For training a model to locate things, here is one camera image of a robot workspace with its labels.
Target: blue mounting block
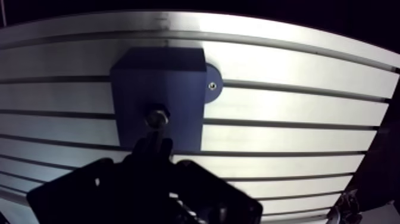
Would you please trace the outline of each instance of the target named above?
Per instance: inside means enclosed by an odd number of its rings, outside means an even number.
[[[145,114],[151,105],[162,104],[170,112],[164,136],[173,140],[173,150],[200,150],[204,104],[223,87],[202,49],[131,48],[112,67],[110,79],[123,148],[130,150],[147,136]]]

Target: dark background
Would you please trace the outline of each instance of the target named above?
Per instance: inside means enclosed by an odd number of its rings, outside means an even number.
[[[266,18],[348,36],[400,53],[400,1],[362,0],[4,0],[7,24],[114,10],[179,10]],[[360,189],[361,209],[400,202],[400,90],[351,186]]]

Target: silver panel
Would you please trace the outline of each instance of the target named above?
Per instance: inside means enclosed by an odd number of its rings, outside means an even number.
[[[379,126],[388,105],[280,91],[224,88],[204,117]],[[109,83],[0,85],[0,109],[113,113]]]
[[[0,79],[108,75],[112,65],[130,47],[163,45],[164,40],[111,39],[8,49],[0,52]],[[168,45],[203,48],[207,61],[227,80],[383,98],[391,98],[398,80],[398,75],[389,71],[285,49],[183,40],[169,40]]]
[[[231,181],[231,185],[253,198],[288,197],[338,192],[346,188],[352,176],[289,181]]]
[[[0,196],[1,197],[3,197],[3,193],[9,193],[9,194],[12,194],[12,195],[17,195],[17,196],[23,196],[23,197],[25,197],[25,193],[22,193],[22,192],[20,192],[20,191],[14,191],[14,190],[12,190],[12,189],[9,189],[9,188],[4,188],[4,187],[2,187],[2,186],[0,186]]]
[[[2,138],[0,138],[0,145],[0,155],[72,167],[82,167],[104,157],[121,162],[129,153],[127,151],[100,150],[96,147],[93,149],[76,148]]]
[[[0,30],[0,44],[76,33],[174,30],[264,38],[330,49],[400,67],[394,52],[339,35],[257,18],[208,13],[135,12],[78,15]]]
[[[0,123],[0,134],[119,145],[114,120],[0,114]],[[201,148],[246,153],[367,151],[375,134],[375,130],[204,125]]]
[[[21,191],[28,192],[33,188],[37,188],[41,184],[33,181],[27,181],[13,176],[3,175],[0,173],[0,183],[10,188],[18,189]]]
[[[355,172],[364,155],[328,157],[223,157],[175,155],[193,160],[221,178],[272,178]]]
[[[260,201],[260,203],[264,208],[264,214],[273,214],[330,207],[336,202],[339,196],[340,194],[330,194],[295,199],[266,200]]]
[[[305,217],[313,217],[313,216],[325,216],[329,212],[329,209],[317,210],[317,211],[307,211],[302,213],[293,213],[293,214],[278,214],[272,216],[263,216],[261,217],[262,222],[272,222],[272,221],[281,221],[287,219],[300,219]]]
[[[297,224],[326,224],[327,222],[328,222],[328,219],[324,219],[324,220],[312,221],[312,222],[301,222],[301,223],[297,223]]]
[[[24,163],[6,158],[0,158],[0,170],[40,181],[52,181],[70,172],[69,170]]]
[[[0,198],[1,212],[12,224],[39,224],[32,209]]]

